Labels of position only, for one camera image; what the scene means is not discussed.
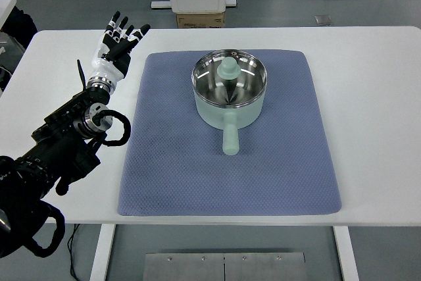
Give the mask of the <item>white and black hand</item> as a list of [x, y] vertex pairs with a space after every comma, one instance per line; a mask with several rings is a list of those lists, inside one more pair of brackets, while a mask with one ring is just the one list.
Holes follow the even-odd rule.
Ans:
[[120, 18], [117, 11], [107, 24], [91, 61], [93, 73], [87, 82], [89, 87], [101, 86], [112, 93], [117, 83], [126, 77], [132, 49], [151, 29], [148, 24], [135, 29], [127, 23], [128, 17]]

